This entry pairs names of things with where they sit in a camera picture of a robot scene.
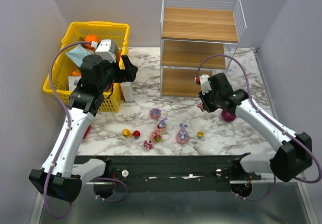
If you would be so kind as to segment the pink strawberry cake toy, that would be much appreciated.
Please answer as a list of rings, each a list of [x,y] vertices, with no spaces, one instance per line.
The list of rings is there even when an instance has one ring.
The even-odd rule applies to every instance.
[[[204,107],[203,107],[203,103],[199,103],[197,105],[197,107],[203,112],[204,111]]]

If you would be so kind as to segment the pink bear green flower toy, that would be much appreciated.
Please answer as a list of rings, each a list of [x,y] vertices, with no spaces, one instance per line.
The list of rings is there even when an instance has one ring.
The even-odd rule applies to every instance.
[[[154,130],[151,132],[151,140],[153,143],[160,143],[163,140],[163,136],[158,130]]]

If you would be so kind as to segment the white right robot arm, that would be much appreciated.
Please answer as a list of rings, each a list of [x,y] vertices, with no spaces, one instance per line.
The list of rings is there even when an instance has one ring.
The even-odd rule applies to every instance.
[[[217,109],[227,110],[248,123],[273,148],[274,154],[244,154],[238,165],[246,173],[272,173],[288,182],[311,167],[311,137],[305,132],[298,134],[268,115],[245,90],[233,90],[223,73],[213,76],[203,74],[195,78],[201,87],[201,109],[211,113]]]

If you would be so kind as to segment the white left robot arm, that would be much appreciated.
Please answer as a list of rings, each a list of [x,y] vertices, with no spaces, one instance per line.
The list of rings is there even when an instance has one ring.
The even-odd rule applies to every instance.
[[[111,173],[108,157],[92,157],[76,168],[73,165],[85,132],[105,99],[104,92],[114,83],[133,82],[136,78],[138,68],[127,55],[121,59],[123,69],[99,55],[83,59],[82,77],[69,97],[66,119],[54,148],[41,169],[33,169],[29,175],[31,183],[45,197],[72,203],[84,184]]]

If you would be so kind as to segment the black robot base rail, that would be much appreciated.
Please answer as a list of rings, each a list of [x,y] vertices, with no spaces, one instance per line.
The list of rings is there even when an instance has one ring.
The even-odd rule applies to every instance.
[[[103,180],[93,180],[95,191],[229,192],[231,182],[260,180],[245,172],[241,156],[106,156]]]

